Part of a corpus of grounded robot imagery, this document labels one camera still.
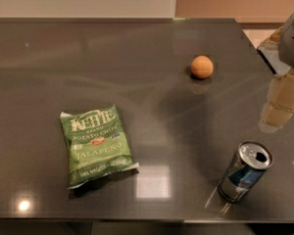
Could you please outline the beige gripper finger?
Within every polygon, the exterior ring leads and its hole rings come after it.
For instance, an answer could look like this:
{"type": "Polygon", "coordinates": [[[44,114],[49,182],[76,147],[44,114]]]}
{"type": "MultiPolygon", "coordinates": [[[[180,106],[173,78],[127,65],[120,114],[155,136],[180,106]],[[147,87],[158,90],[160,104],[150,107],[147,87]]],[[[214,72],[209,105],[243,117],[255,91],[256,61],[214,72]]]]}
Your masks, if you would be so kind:
{"type": "Polygon", "coordinates": [[[294,68],[275,74],[269,85],[267,101],[261,111],[259,128],[274,133],[294,115],[294,68]]]}

